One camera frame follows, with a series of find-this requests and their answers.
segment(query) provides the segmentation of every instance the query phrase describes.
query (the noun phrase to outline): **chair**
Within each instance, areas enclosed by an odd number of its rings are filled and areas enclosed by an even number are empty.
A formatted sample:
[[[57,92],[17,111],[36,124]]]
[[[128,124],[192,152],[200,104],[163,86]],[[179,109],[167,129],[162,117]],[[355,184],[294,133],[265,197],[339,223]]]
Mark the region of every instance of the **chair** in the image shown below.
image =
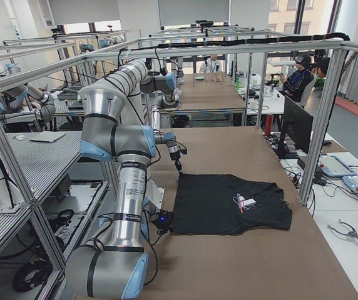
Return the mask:
[[[299,105],[304,108],[307,105],[307,101],[309,100],[312,88],[314,87],[315,79],[313,79],[306,87],[304,88],[303,94],[300,97]]]

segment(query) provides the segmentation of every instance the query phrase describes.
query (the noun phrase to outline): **computer monitor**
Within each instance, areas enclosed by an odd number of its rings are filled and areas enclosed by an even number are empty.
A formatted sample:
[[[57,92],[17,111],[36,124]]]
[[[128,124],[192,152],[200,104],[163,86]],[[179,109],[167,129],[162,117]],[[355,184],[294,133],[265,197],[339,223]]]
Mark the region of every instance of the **computer monitor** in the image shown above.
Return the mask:
[[[296,102],[285,96],[282,130],[278,149],[283,149],[286,134],[293,140],[296,149],[308,153],[313,117]]]

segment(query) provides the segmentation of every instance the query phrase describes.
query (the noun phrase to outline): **dark jacket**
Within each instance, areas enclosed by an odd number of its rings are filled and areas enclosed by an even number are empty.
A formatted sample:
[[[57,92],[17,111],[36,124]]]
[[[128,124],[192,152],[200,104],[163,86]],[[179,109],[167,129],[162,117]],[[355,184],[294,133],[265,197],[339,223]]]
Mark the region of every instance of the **dark jacket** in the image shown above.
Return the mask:
[[[292,98],[295,102],[300,102],[305,87],[314,79],[314,75],[308,70],[296,70],[287,81],[284,82],[284,91],[293,94]]]

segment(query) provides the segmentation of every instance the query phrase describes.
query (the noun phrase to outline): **red carpet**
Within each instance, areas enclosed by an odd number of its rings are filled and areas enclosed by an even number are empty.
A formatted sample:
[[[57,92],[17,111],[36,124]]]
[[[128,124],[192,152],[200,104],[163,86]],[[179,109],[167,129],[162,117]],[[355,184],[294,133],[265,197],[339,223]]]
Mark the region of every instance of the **red carpet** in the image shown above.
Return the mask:
[[[358,105],[356,103],[341,97],[336,97],[335,104],[358,117]]]

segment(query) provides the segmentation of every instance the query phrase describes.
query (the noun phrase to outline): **brown table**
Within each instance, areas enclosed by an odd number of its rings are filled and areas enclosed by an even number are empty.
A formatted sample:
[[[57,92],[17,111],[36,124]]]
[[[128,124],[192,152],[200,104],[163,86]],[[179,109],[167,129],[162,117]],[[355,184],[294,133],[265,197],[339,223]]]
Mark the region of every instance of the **brown table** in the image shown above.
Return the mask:
[[[222,81],[216,82],[214,76],[219,74]],[[163,115],[172,114],[244,114],[244,101],[233,86],[229,76],[223,73],[186,74],[179,101],[182,106],[173,112],[162,111]]]
[[[183,172],[276,182],[293,210],[292,226],[289,231],[259,228],[239,236],[167,234],[155,247],[159,273],[139,299],[358,299],[261,130],[214,127],[174,132],[188,148],[181,160]],[[153,180],[165,188],[163,208],[172,209],[178,173],[166,147],[160,149],[162,159],[153,166]],[[147,278],[154,270],[151,254]]]

